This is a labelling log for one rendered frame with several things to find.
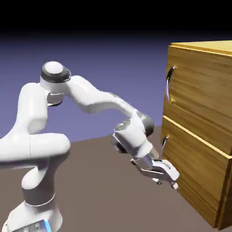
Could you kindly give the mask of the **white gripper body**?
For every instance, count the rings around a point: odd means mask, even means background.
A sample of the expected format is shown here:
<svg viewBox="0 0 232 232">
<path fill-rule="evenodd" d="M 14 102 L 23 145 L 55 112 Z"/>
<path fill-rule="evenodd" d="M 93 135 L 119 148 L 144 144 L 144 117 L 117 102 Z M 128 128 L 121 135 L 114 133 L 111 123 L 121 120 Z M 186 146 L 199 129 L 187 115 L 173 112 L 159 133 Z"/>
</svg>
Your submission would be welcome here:
<svg viewBox="0 0 232 232">
<path fill-rule="evenodd" d="M 136 168 L 145 177 L 167 182 L 176 182 L 180 176 L 177 169 L 168 160 L 152 159 L 147 166 L 137 164 Z"/>
</svg>

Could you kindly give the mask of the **short wooden cabinet door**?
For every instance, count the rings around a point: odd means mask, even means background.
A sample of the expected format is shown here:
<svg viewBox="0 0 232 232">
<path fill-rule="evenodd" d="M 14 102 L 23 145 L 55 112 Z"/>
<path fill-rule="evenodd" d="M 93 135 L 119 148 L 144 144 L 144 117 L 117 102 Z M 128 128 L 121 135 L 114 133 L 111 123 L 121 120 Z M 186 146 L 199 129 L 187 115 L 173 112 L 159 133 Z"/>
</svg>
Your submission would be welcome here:
<svg viewBox="0 0 232 232">
<path fill-rule="evenodd" d="M 179 193 L 213 227 L 232 226 L 232 156 L 166 116 L 163 158 L 179 171 Z"/>
</svg>

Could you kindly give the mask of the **light wooden cabinet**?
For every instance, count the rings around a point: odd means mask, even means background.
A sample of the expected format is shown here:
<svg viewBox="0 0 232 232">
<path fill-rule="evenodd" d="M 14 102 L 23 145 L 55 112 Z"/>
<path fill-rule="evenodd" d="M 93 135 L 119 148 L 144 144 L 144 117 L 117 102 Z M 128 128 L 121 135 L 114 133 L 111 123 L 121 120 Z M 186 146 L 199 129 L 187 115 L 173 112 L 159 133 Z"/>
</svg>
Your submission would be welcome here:
<svg viewBox="0 0 232 232">
<path fill-rule="evenodd" d="M 161 140 L 179 193 L 212 227 L 232 226 L 232 40 L 169 46 Z"/>
</svg>

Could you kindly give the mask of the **tall wooden cabinet door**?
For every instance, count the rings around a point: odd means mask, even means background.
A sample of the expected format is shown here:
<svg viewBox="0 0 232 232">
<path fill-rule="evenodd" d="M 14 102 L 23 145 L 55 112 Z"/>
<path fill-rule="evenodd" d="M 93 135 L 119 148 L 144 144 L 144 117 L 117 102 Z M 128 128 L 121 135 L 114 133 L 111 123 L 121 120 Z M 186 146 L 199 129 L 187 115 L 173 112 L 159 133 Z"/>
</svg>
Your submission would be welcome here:
<svg viewBox="0 0 232 232">
<path fill-rule="evenodd" d="M 163 114 L 232 155 L 232 41 L 172 43 Z"/>
</svg>

